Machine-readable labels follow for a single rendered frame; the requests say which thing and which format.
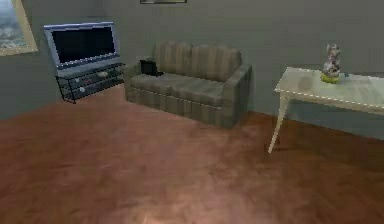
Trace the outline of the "grey striped sofa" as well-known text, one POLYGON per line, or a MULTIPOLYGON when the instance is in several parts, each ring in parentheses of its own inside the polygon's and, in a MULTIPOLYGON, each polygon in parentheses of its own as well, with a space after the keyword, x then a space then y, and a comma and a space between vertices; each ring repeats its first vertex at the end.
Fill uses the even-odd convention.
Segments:
POLYGON ((239 50, 161 41, 147 59, 160 74, 145 74, 139 62, 125 66, 127 101, 223 128, 247 114, 252 66, 239 50))

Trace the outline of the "black glass television stand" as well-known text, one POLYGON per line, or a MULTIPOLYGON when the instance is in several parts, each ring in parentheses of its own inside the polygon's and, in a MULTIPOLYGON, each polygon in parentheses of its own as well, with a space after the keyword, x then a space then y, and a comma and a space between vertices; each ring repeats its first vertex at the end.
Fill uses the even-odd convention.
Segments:
POLYGON ((84 72, 76 72, 66 76, 56 76, 61 97, 64 101, 75 104, 78 99, 103 91, 124 82, 122 78, 124 63, 114 63, 84 72), (99 72, 108 72, 108 76, 100 78, 99 72))

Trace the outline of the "grey flat television set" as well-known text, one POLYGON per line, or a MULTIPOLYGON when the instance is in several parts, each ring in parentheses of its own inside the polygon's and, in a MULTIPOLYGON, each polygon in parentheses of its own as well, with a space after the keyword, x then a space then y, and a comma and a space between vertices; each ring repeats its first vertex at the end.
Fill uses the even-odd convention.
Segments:
POLYGON ((119 57, 113 22, 44 25, 43 29, 58 70, 119 57))

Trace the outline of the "white table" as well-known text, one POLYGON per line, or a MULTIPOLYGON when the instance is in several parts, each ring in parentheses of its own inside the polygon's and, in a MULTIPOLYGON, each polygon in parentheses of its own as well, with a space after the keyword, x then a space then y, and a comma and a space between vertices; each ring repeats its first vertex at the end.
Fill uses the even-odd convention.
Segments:
POLYGON ((291 100, 384 116, 384 78, 342 73, 336 84, 321 80, 319 70, 287 67, 275 87, 279 113, 268 152, 273 151, 291 100))

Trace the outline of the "grey statue on green base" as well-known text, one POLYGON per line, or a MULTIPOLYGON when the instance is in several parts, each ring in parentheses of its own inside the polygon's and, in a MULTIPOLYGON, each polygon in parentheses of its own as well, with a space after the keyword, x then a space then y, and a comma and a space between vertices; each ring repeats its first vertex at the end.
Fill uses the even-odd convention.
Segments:
POLYGON ((336 84, 339 81, 341 50, 337 44, 328 44, 326 54, 328 59, 324 63, 320 78, 325 83, 336 84))

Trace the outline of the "framed wall picture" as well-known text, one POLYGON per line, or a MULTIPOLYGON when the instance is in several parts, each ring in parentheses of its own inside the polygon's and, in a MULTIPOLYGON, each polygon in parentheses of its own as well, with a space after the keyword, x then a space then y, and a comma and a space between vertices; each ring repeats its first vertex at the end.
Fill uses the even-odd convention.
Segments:
POLYGON ((140 4, 186 4, 188 0, 140 0, 140 4))

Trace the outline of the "window with beige frame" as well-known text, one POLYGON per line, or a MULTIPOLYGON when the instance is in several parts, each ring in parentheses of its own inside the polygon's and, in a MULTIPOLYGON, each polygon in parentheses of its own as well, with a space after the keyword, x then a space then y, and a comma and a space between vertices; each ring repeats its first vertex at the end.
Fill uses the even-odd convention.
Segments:
POLYGON ((22 0, 0 0, 0 56, 37 51, 22 0))

